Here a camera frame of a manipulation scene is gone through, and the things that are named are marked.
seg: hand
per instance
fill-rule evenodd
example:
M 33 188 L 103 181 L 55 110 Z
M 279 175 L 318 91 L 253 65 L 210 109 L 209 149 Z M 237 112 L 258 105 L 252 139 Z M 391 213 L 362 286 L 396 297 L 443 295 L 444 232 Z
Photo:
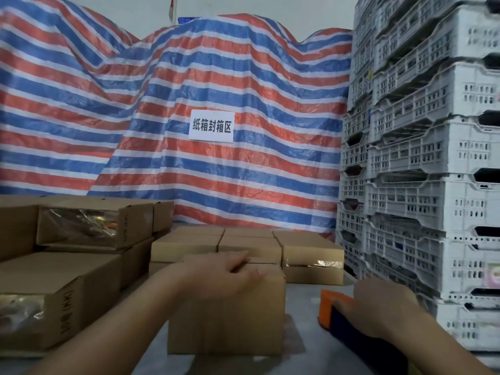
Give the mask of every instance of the hand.
M 338 301 L 334 307 L 361 333 L 389 342 L 426 313 L 409 288 L 377 278 L 354 284 L 353 304 Z
M 265 273 L 257 269 L 232 272 L 247 261 L 248 252 L 218 252 L 189 255 L 178 264 L 183 273 L 187 297 L 225 298 L 261 280 Z

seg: stack of crates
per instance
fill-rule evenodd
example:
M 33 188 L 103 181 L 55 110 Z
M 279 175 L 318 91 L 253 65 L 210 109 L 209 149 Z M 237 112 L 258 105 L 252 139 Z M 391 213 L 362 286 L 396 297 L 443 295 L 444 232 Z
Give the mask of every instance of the stack of crates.
M 360 0 L 355 18 L 336 239 L 360 278 L 408 285 L 491 365 L 500 352 L 500 0 Z

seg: gray tabletop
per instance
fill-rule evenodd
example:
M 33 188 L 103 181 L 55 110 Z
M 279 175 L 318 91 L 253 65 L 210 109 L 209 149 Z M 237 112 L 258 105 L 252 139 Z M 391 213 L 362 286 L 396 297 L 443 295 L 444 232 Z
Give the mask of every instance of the gray tabletop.
M 320 290 L 353 295 L 353 280 L 346 286 L 286 285 L 284 352 L 281 358 L 166 355 L 168 323 L 159 331 L 142 357 L 134 375 L 373 375 L 356 355 L 323 330 L 317 322 Z M 2 375 L 18 375 L 37 359 L 0 359 Z

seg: white paper sign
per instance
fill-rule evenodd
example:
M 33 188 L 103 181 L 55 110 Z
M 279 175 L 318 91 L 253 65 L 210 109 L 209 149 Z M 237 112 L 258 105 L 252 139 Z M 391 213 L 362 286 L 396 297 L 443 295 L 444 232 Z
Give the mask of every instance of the white paper sign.
M 189 139 L 233 142 L 234 112 L 194 109 L 191 111 Z

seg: striped tarp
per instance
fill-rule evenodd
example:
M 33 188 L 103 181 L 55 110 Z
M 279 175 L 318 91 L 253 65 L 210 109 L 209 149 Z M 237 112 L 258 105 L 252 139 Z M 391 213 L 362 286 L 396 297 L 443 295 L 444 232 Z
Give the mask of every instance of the striped tarp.
M 67 1 L 0 0 L 0 193 L 174 199 L 178 221 L 331 232 L 351 41 L 297 43 L 246 14 L 139 41 Z M 234 143 L 189 140 L 193 109 L 235 112 Z

